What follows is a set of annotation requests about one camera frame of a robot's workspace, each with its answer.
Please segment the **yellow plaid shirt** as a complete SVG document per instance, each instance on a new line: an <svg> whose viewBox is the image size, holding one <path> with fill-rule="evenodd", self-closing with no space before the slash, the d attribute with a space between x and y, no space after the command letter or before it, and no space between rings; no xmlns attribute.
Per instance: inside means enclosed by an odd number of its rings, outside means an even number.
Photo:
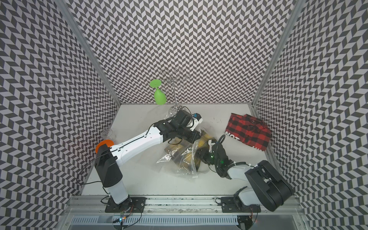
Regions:
<svg viewBox="0 0 368 230"><path fill-rule="evenodd" d="M200 130L201 138L191 144L185 140L175 139L174 144L169 144L164 149L165 155L157 163L172 162L174 171L181 175L196 177L201 165L201 149L208 147L208 140L215 139L205 130Z"/></svg>

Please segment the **clear plastic vacuum bag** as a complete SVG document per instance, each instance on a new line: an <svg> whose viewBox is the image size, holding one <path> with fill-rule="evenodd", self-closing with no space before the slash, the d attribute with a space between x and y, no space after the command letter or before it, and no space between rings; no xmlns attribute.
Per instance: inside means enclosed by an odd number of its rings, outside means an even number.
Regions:
<svg viewBox="0 0 368 230"><path fill-rule="evenodd" d="M207 170L201 170L204 164L204 155L209 153L209 141L216 142L217 139L201 129L201 137L193 144L184 139L174 138L169 140L163 150L163 156L158 159L157 164L161 165L169 174L187 178L197 179Z"/></svg>

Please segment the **red plaid shirt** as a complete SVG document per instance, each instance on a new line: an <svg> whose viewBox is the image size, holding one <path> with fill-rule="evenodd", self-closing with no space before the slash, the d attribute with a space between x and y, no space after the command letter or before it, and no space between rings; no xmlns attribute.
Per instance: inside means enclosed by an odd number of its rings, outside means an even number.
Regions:
<svg viewBox="0 0 368 230"><path fill-rule="evenodd" d="M261 151L266 151L272 138L271 130L263 120L234 113L230 116L225 135Z"/></svg>

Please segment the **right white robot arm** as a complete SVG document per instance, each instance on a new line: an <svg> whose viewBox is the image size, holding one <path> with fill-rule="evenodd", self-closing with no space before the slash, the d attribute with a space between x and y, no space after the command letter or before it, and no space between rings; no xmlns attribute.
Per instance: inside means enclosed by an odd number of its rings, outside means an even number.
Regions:
<svg viewBox="0 0 368 230"><path fill-rule="evenodd" d="M260 206L273 212L294 195L292 186L270 162L262 160L251 166L246 162L232 161L221 141L209 140L206 147L197 150L196 156L208 166L214 166L219 177L248 183L232 197L221 198L226 212L255 212Z"/></svg>

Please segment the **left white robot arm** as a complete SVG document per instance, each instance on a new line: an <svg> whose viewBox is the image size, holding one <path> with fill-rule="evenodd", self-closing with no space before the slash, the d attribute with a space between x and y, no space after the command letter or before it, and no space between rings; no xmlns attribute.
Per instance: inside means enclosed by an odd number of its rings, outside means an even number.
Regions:
<svg viewBox="0 0 368 230"><path fill-rule="evenodd" d="M130 199L123 183L122 165L145 150L175 138L195 143L201 137L196 127L202 121L200 114L180 110L173 117L153 123L147 131L126 142L111 147L106 144L100 146L94 167L114 203L120 205Z"/></svg>

